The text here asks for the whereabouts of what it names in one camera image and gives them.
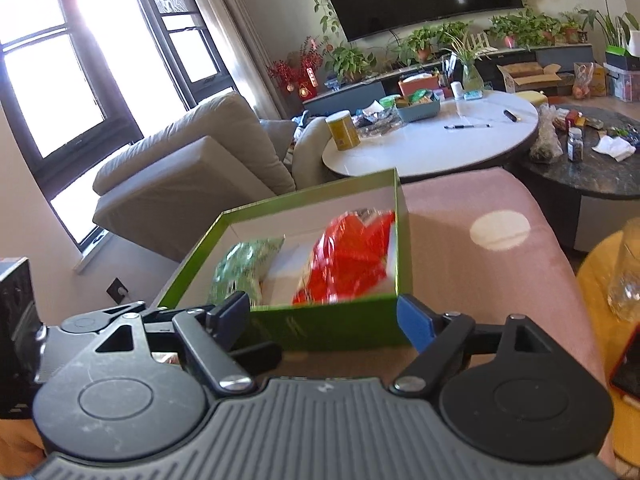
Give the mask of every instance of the gray sofa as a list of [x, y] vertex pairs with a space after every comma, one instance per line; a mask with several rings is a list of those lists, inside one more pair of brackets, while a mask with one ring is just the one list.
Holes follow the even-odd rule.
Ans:
[[295, 129], [259, 121], [237, 93], [208, 99], [100, 169], [94, 223], [181, 261], [223, 211], [334, 179], [321, 160], [331, 136], [322, 118], [287, 170]]

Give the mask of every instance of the window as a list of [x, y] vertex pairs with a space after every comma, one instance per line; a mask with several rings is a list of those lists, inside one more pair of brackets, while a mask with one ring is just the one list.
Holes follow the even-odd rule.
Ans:
[[100, 167], [233, 89], [194, 0], [0, 0], [2, 108], [81, 250]]

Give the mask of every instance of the white vase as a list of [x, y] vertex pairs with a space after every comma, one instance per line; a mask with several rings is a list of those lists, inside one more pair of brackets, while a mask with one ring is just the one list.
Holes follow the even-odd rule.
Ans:
[[640, 57], [640, 30], [631, 31], [631, 38], [626, 49], [632, 56]]

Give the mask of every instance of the window sill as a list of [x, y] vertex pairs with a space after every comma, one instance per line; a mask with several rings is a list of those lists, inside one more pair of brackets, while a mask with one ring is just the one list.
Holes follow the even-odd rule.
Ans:
[[100, 249], [103, 248], [109, 240], [111, 240], [111, 237], [113, 237], [113, 233], [105, 230], [103, 237], [101, 237], [99, 240], [96, 240], [84, 251], [82, 251], [82, 257], [74, 267], [74, 272], [76, 274], [82, 274], [84, 268], [89, 264], [91, 260], [95, 258], [95, 255], [98, 254]]

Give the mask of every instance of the yellow round table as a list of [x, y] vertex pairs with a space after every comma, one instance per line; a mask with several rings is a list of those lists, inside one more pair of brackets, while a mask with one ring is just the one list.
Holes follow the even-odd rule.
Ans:
[[[636, 324], [618, 319], [607, 303], [607, 287], [613, 273], [622, 232], [601, 242], [578, 271], [578, 283], [587, 305], [591, 324], [609, 377], [618, 363]], [[640, 410], [623, 402], [622, 395], [609, 389], [614, 405], [613, 449], [622, 460], [640, 466]]]

